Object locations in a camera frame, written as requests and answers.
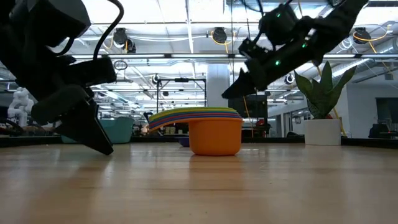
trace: ceiling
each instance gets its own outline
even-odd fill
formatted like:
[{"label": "ceiling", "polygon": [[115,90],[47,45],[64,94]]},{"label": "ceiling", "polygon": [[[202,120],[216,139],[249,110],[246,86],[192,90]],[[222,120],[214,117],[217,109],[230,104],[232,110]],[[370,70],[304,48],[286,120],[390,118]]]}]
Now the ceiling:
[{"label": "ceiling", "polygon": [[[248,10],[241,5],[238,0],[119,0],[124,6],[124,17],[118,27],[127,29],[128,36],[134,41],[137,47],[137,54],[237,54],[238,47],[250,31],[251,37],[258,33],[258,20],[261,18],[260,13]],[[106,0],[83,0],[89,13],[92,26],[79,39],[75,40],[69,51],[71,55],[87,55],[94,52],[95,45],[103,32],[108,28],[110,23],[116,18],[118,9]],[[280,1],[266,1],[264,3],[264,11],[270,11],[277,7]],[[300,18],[300,10],[297,3],[292,3],[292,7],[296,15]],[[303,15],[317,17],[325,16],[330,12],[330,8],[323,0],[301,0]],[[378,38],[385,35],[385,38],[374,41],[376,46],[383,42],[394,38],[398,32],[398,7],[365,7],[358,16],[355,27],[365,27],[372,35],[372,38]],[[211,38],[207,36],[215,27],[224,27],[228,39],[232,40],[232,33],[235,38],[231,44],[227,46],[215,44]],[[112,35],[110,35],[102,47],[101,54],[124,54],[123,49],[117,48],[111,44]],[[332,54],[351,54],[356,52],[369,53],[371,48],[369,44],[352,44],[352,37],[332,50]],[[66,41],[58,46],[54,51],[64,48]],[[263,36],[259,44],[271,48],[267,38]],[[112,84],[104,84],[93,87],[98,90],[97,100],[103,103],[104,108],[111,110],[105,113],[113,113],[117,110],[136,110],[145,111],[153,110],[156,107],[156,92],[143,90],[153,90],[155,85],[151,80],[155,74],[160,78],[206,78],[207,66],[210,63],[228,63],[230,64],[231,82],[237,78],[240,68],[245,69],[244,60],[237,60],[234,63],[227,59],[206,59],[199,60],[195,58],[186,58],[181,60],[173,59],[123,59],[128,68],[126,70],[117,71],[118,80]],[[352,60],[333,60],[332,67],[351,63]],[[307,63],[296,72],[309,78],[317,76],[317,70],[311,63]],[[357,78],[369,76],[372,71],[364,70],[356,75]],[[10,74],[1,71],[3,79],[10,78]],[[382,85],[386,81],[381,77],[372,78],[364,82],[358,83],[369,84],[372,81]],[[286,85],[284,79],[276,80],[272,83],[270,89],[290,89],[294,85]],[[165,103],[165,109],[174,106],[203,106],[204,99],[202,83],[174,83],[170,82],[165,89],[189,89],[191,92],[170,92],[169,96],[160,96]],[[114,92],[112,96],[106,94],[108,89],[131,89],[131,92]],[[275,92],[271,97],[280,97],[280,92]],[[167,99],[178,99],[178,102]],[[109,105],[110,103],[122,103],[120,105]]]}]

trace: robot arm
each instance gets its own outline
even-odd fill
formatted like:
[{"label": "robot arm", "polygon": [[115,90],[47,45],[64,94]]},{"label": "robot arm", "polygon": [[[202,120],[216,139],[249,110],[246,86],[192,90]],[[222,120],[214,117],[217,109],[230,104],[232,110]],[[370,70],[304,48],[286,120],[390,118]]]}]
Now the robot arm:
[{"label": "robot arm", "polygon": [[[269,84],[308,61],[321,64],[323,56],[349,36],[368,0],[346,0],[326,18],[304,16],[300,20],[289,2],[266,13],[259,23],[259,35],[253,41],[243,41],[239,52],[248,58],[246,65],[249,72],[241,70],[239,78],[223,93],[223,98],[237,98],[253,94],[256,90],[265,90]],[[316,31],[306,39],[311,29]],[[257,41],[263,33],[274,49],[276,45],[284,46],[278,50],[258,46]]]},{"label": "robot arm", "polygon": [[[32,117],[41,125],[60,121],[56,132],[104,154],[111,154],[113,148],[98,122],[90,86],[116,81],[111,59],[98,58],[104,39],[124,14],[118,0],[109,1],[119,8],[119,16],[99,40],[93,60],[78,64],[64,54],[91,25],[81,0],[68,0],[68,4],[65,0],[0,3],[0,61],[16,77],[16,83],[38,101],[32,107]],[[66,38],[69,41],[61,52],[48,48]]]}]

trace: snake plant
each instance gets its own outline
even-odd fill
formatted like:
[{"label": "snake plant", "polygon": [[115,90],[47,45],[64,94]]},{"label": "snake plant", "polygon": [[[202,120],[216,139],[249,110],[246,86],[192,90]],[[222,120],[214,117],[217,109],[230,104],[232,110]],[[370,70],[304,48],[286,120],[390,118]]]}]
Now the snake plant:
[{"label": "snake plant", "polygon": [[345,71],[340,79],[334,80],[330,63],[327,62],[320,82],[314,79],[310,82],[294,71],[297,87],[307,97],[308,109],[314,119],[326,119],[329,112],[336,106],[343,87],[352,79],[355,69],[356,67],[353,67]]}]

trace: white column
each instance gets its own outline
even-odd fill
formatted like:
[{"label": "white column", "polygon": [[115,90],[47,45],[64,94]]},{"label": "white column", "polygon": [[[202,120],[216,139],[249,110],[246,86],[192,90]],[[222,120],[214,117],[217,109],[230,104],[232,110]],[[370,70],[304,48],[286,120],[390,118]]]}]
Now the white column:
[{"label": "white column", "polygon": [[221,94],[229,87],[230,77],[227,64],[210,64],[207,68],[207,103],[208,106],[228,107],[228,100]]}]

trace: metal frame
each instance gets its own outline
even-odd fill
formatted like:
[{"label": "metal frame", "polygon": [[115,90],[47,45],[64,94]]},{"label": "metal frame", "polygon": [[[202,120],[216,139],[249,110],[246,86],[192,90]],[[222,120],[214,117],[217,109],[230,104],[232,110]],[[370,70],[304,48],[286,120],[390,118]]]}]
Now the metal frame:
[{"label": "metal frame", "polygon": [[[167,84],[169,84],[170,82],[179,82],[181,78],[160,78],[157,80],[157,84],[156,84],[156,113],[159,113],[159,91],[162,90]],[[195,82],[197,84],[197,86],[199,86],[199,88],[205,93],[205,106],[207,105],[207,83],[206,83],[206,78],[184,78],[183,80],[188,81],[188,82]],[[202,88],[197,82],[202,81],[205,83],[205,88]],[[164,85],[162,85],[162,87],[160,88],[160,84],[162,82],[166,82]]]}]

